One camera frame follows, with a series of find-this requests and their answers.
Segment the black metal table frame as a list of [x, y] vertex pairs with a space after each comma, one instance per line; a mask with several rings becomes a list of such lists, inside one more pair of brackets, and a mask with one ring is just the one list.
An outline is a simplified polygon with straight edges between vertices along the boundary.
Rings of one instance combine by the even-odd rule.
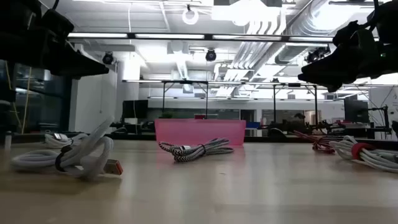
[[[319, 118], [318, 118], [318, 87], [315, 84], [304, 84], [304, 83], [271, 83], [272, 86], [272, 101], [273, 101], [273, 122], [277, 122], [277, 107], [276, 107], [276, 101], [313, 101], [314, 103], [314, 107], [315, 107], [315, 125], [318, 124], [319, 122]], [[294, 93], [295, 90], [301, 90], [302, 88], [304, 88], [307, 93], [310, 93], [313, 96], [313, 99], [309, 99], [309, 98], [289, 98], [289, 95], [292, 95]], [[287, 99], [281, 98], [281, 99], [277, 99], [277, 94], [281, 91], [281, 90], [287, 90], [290, 89], [290, 91], [288, 93], [286, 93], [287, 95]]]
[[[205, 115], [203, 119], [208, 119], [208, 94], [209, 94], [209, 82], [199, 80], [162, 80], [162, 115], [165, 114], [165, 100], [166, 93], [176, 84], [182, 86], [182, 95], [173, 96], [173, 99], [199, 99], [205, 100]], [[195, 87], [199, 87], [202, 90], [204, 96], [195, 96]]]

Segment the black overhead light bar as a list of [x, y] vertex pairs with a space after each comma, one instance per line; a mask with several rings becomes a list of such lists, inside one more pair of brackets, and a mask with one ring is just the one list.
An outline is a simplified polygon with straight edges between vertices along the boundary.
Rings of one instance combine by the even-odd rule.
[[72, 32], [68, 39], [105, 40], [203, 40], [227, 42], [291, 42], [291, 43], [332, 43], [332, 36], [298, 35], [249, 35], [249, 34], [177, 34], [177, 33], [116, 33], [116, 32]]

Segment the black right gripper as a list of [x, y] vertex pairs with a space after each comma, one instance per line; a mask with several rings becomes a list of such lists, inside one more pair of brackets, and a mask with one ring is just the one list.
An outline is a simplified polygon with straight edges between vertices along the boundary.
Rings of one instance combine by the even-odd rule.
[[[351, 70], [357, 78], [378, 78], [381, 75], [398, 73], [398, 42], [384, 43], [375, 41], [371, 31], [360, 29], [342, 44], [342, 51], [351, 59]], [[323, 58], [305, 66], [305, 73], [299, 74], [299, 80], [324, 86], [329, 93], [342, 87], [343, 82], [335, 75], [317, 74], [336, 70], [343, 64], [333, 58]]]

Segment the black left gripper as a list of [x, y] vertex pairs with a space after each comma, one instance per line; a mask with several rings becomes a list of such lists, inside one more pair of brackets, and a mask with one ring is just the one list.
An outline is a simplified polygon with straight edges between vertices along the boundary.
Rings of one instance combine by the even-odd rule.
[[52, 75], [87, 77], [109, 68], [75, 50], [66, 40], [46, 29], [13, 34], [0, 30], [0, 59], [49, 70]]

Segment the black computer monitor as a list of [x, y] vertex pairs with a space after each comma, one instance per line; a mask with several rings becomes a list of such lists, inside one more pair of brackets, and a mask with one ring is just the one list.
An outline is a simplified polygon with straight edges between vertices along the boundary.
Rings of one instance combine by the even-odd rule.
[[148, 100], [128, 100], [123, 101], [122, 117], [126, 118], [147, 118]]
[[345, 121], [349, 121], [351, 123], [369, 122], [369, 111], [368, 111], [367, 101], [345, 98], [344, 110], [345, 110]]

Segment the pink translucent plastic bin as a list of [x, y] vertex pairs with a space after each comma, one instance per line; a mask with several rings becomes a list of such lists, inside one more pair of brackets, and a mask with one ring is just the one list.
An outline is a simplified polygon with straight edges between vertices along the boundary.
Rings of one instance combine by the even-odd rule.
[[230, 146], [242, 146], [246, 130], [245, 120], [238, 119], [157, 119], [157, 142], [176, 145], [198, 145], [215, 138], [225, 138]]

